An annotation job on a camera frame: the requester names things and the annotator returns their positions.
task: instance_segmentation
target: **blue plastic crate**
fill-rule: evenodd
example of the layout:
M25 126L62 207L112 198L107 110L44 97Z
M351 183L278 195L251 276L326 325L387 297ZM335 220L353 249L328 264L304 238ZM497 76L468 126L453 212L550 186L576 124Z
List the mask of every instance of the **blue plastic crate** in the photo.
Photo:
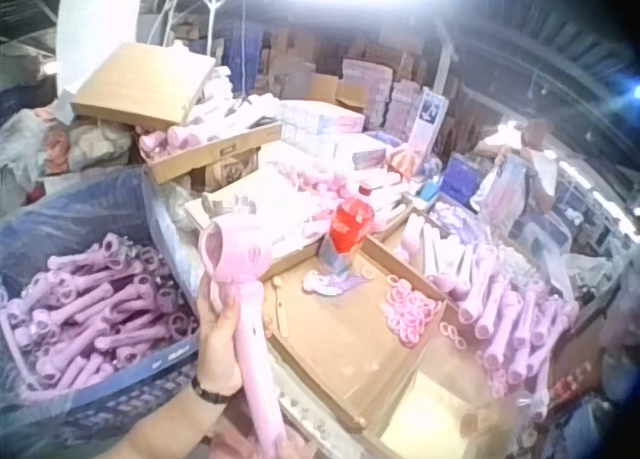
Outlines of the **blue plastic crate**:
M9 297L46 268L50 255L83 252L107 232L126 235L139 244L154 243L185 295L193 300L198 272L190 270L175 226L139 167L48 196L0 221L0 275ZM189 381L197 347L196 336L186 338L95 386L21 407L16 394L19 376L4 338L0 339L3 457L41 457L52 447L125 434Z

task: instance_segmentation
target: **cardboard box lid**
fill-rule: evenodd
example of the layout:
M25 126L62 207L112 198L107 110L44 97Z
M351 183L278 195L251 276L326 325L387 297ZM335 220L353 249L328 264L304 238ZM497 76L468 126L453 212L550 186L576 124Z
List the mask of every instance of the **cardboard box lid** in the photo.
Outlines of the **cardboard box lid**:
M123 44L80 87L73 112L166 130L188 116L215 60L183 48Z

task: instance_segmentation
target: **hand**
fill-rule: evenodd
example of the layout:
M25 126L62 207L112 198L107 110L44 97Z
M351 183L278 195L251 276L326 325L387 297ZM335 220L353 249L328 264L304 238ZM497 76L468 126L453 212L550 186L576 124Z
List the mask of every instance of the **hand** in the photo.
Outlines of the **hand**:
M238 325L240 310L230 301L218 317L213 311L212 297L218 299L215 283L203 274L198 291L198 315L200 316L200 350L196 375L202 388L224 396L231 396L242 387L240 367L233 347L233 333Z

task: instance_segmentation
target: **paper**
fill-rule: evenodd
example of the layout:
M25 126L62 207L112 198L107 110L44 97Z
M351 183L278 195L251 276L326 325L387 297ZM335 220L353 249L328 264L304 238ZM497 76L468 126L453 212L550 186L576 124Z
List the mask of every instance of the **paper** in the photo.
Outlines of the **paper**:
M468 441L460 421L469 405L417 373L396 409L382 442L404 459L462 458Z

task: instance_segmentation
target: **cardboard box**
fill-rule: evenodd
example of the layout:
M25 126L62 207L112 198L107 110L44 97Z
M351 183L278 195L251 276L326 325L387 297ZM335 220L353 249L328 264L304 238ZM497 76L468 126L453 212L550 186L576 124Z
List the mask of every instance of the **cardboard box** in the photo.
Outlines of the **cardboard box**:
M361 432L385 414L416 370L430 337L438 334L438 320L434 319L420 344L408 349L388 330L378 308L389 287L387 274L406 278L429 297L435 297L437 291L369 236L355 265L373 268L372 281L332 301L305 294L300 290L302 276L321 267L316 249L311 245L281 259L263 276L264 314L274 319L274 325L278 321L270 279L282 279L278 295L288 329L285 338L274 327L270 343L343 427Z
M186 174L193 169L208 166L223 158L255 149L268 142L277 141L282 134L280 123L269 124L248 130L243 134L218 141L166 157L154 162L147 162L151 175L158 184Z
M75 114L165 131L185 121L215 60L184 48L123 44L76 93Z

